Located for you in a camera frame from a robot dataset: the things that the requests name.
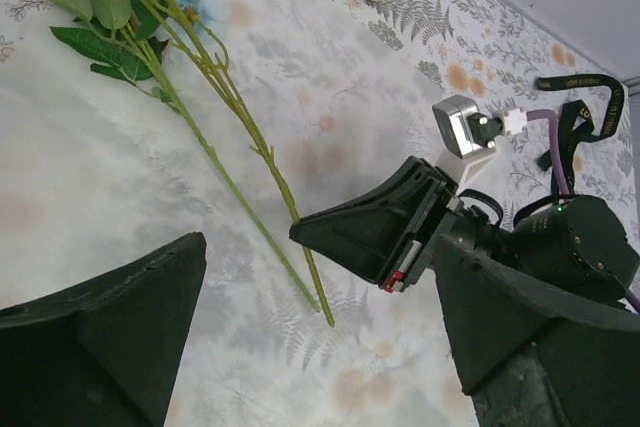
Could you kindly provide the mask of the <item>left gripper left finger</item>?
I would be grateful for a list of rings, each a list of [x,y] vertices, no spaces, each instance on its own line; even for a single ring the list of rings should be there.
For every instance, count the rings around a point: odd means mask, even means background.
[[[1,311],[4,426],[162,426],[206,270],[186,234]]]

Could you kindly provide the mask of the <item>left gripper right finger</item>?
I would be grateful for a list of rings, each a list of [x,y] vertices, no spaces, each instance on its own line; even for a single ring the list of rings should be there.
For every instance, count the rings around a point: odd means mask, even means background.
[[[432,266],[462,391],[481,426],[636,426],[639,317],[448,239]]]

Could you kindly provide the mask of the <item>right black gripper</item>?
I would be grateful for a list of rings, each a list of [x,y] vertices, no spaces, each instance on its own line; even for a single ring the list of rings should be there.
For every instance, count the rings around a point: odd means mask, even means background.
[[[389,293],[432,268],[441,238],[516,268],[502,207],[474,189],[455,195],[457,188],[442,168],[410,156],[370,192],[301,218],[289,238]]]

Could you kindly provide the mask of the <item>black ribbon with gold lettering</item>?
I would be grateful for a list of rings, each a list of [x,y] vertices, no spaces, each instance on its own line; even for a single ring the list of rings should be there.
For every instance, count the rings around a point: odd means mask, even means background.
[[[605,74],[574,74],[557,77],[538,77],[534,86],[542,92],[565,91],[581,88],[606,87],[609,100],[604,119],[595,131],[593,114],[582,100],[564,103],[555,124],[549,130],[549,150],[542,154],[537,165],[552,170],[551,193],[573,194],[575,173],[574,155],[581,143],[597,143],[612,137],[622,118],[626,93],[623,84]]]

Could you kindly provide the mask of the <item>blue hydrangea stem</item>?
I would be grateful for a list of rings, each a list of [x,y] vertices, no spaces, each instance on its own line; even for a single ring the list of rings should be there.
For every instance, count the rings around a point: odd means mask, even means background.
[[[230,55],[221,35],[229,17],[226,8],[218,0],[127,0],[129,20],[122,27],[114,27],[111,20],[104,20],[103,26],[114,37],[123,37],[125,47],[142,60],[153,73],[158,83],[160,98],[168,100],[187,123],[196,140],[214,164],[223,181],[254,222],[281,263],[289,272],[294,283],[311,303],[314,310],[324,314],[329,325],[335,323],[318,268],[309,249],[303,251],[311,274],[313,286],[306,287],[287,259],[281,247],[259,219],[239,187],[223,166],[215,148],[206,140],[193,116],[188,112],[177,88],[162,68],[158,56],[153,52],[151,41],[169,44],[196,67],[206,82],[213,88],[222,103],[240,121],[251,138],[251,150],[266,164],[278,187],[282,200],[293,222],[299,222],[300,214],[294,196],[275,162],[274,148],[268,144],[252,117],[230,73]]]

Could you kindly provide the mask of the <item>pale pink rose stem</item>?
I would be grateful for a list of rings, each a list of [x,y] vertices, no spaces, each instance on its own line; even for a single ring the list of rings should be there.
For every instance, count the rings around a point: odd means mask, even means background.
[[[124,38],[114,37],[112,32],[102,24],[104,20],[108,19],[112,21],[114,27],[126,25],[129,20],[130,7],[127,0],[41,1],[54,3],[73,15],[74,26],[54,27],[51,32],[58,41],[91,60],[91,69],[93,72],[125,82],[134,87],[140,86],[140,84],[145,81],[154,81],[155,85],[153,89],[149,91],[149,96],[167,105],[185,122],[185,120],[171,108],[168,100],[158,96],[158,83],[154,79],[153,73],[142,60],[133,55],[129,48],[125,47]],[[153,52],[158,56],[161,66],[165,71],[163,52],[167,46],[169,46],[169,44],[162,43],[157,39],[151,41]]]

